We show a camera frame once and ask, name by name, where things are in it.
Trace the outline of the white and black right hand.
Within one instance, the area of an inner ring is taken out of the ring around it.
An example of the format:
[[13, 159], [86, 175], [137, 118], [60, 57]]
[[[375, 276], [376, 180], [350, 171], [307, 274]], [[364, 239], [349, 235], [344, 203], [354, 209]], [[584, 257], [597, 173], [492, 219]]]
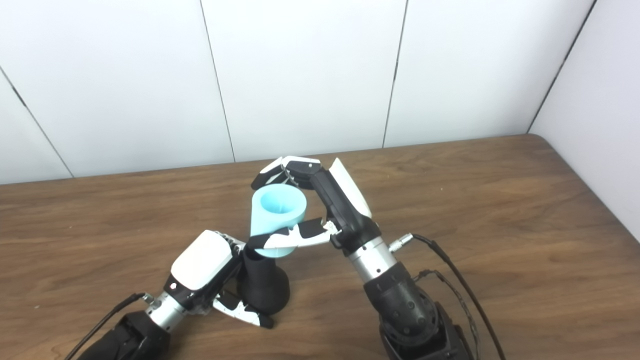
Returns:
[[252, 235], [247, 242], [252, 249], [308, 248], [331, 242], [350, 255], [381, 235], [367, 201], [338, 157], [329, 168], [315, 158], [276, 158], [259, 171], [251, 188], [258, 191], [270, 185], [314, 191], [326, 216]]

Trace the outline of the white and black left hand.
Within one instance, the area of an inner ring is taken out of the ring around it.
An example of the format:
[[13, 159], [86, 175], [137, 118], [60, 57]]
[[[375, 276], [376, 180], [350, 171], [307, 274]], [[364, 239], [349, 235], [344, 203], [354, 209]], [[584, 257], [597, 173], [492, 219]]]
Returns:
[[187, 315], [206, 315], [215, 309], [248, 324], [272, 329], [274, 321], [225, 290], [243, 268], [246, 243], [219, 231], [204, 230], [171, 265], [159, 297], [148, 315], [171, 332]]

